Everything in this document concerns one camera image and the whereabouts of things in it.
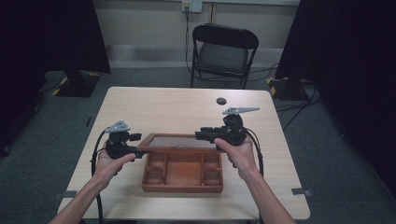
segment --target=gray carpet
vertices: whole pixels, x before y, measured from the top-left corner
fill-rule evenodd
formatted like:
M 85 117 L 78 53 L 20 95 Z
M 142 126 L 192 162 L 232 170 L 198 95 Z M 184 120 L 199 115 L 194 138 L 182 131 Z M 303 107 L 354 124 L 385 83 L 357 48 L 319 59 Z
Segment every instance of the gray carpet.
M 48 73 L 43 90 L 61 74 Z M 91 98 L 46 93 L 40 110 L 10 146 L 11 154 L 0 158 L 1 223 L 47 223 L 55 216 L 60 201 L 53 196 L 66 190 L 108 88 L 190 86 L 186 68 L 118 68 L 112 74 L 101 77 Z M 267 74 L 254 73 L 250 79 Z M 239 85 L 195 79 L 195 88 L 238 89 Z M 313 88 L 306 90 L 311 94 Z M 268 87 L 261 79 L 249 82 L 247 89 Z M 276 106 L 299 103 L 275 101 Z M 279 112 L 282 125 L 297 111 Z M 303 188 L 313 193 L 307 197 L 311 217 L 298 223 L 396 223 L 394 199 L 368 162 L 343 138 L 337 119 L 323 103 L 303 110 L 285 135 Z

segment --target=tabletop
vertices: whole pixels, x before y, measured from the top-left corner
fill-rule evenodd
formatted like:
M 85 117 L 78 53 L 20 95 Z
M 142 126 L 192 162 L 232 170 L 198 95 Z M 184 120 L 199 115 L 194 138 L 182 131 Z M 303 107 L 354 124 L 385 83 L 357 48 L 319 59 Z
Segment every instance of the tabletop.
M 226 105 L 217 104 L 224 98 Z M 67 190 L 79 190 L 91 178 L 91 157 L 100 133 L 120 119 L 129 133 L 194 134 L 201 127 L 220 127 L 222 111 L 229 107 L 259 107 L 241 114 L 244 126 L 257 134 L 261 143 L 264 176 L 276 197 L 294 219 L 307 219 L 310 211 L 303 194 L 294 195 L 301 183 L 267 91 L 211 90 L 180 88 L 113 87 L 106 94 Z M 140 141 L 130 142 L 137 146 Z M 245 182 L 222 153 L 222 193 L 144 192 L 141 188 L 145 167 L 142 160 L 124 164 L 102 191 L 104 217 L 134 220 L 253 220 L 258 209 Z M 71 199 L 64 198 L 61 211 Z M 98 218 L 93 203 L 84 218 Z

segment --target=open wooden box with compartments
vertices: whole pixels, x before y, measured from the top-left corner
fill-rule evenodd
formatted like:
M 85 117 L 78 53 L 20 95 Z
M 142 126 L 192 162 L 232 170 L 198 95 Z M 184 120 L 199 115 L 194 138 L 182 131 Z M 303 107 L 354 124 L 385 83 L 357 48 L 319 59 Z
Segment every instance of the open wooden box with compartments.
M 221 193 L 221 153 L 192 134 L 152 133 L 138 150 L 149 151 L 142 189 L 145 192 Z

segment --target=white wall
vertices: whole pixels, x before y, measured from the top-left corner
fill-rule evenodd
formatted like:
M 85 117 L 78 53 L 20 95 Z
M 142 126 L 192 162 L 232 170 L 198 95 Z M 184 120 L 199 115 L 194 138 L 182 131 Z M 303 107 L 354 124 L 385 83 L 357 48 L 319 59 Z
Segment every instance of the white wall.
M 273 63 L 280 57 L 297 10 L 296 4 L 293 4 L 295 0 L 277 1 L 282 4 L 215 3 L 212 5 L 210 2 L 203 2 L 202 13 L 189 14 L 190 39 L 192 29 L 196 25 L 210 20 L 218 24 L 249 29 L 260 41 L 256 58 L 272 61 L 266 63 Z M 185 13 L 181 12 L 180 1 L 107 0 L 94 1 L 94 3 L 107 45 L 128 45 L 129 50 L 169 51 L 175 53 L 175 55 L 168 54 L 169 61 L 184 60 L 187 22 Z M 138 57 L 141 58 L 136 59 L 138 61 L 144 61 L 145 57 L 150 60 L 147 54 L 139 55 Z

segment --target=hand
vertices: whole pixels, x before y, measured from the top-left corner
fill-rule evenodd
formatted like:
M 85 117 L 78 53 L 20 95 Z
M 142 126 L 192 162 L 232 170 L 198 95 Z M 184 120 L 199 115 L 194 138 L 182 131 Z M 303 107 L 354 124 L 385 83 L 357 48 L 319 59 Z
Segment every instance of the hand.
M 238 174 L 242 179 L 246 180 L 247 174 L 252 171 L 258 172 L 254 160 L 253 145 L 249 137 L 246 137 L 238 147 L 232 146 L 220 138 L 215 139 L 215 143 L 227 152 L 228 159 L 238 169 Z
M 122 165 L 128 161 L 132 161 L 136 157 L 131 153 L 117 160 L 111 159 L 105 150 L 100 151 L 96 170 L 93 179 L 96 179 L 101 185 L 101 189 L 105 189 L 110 183 L 111 178 L 122 169 Z

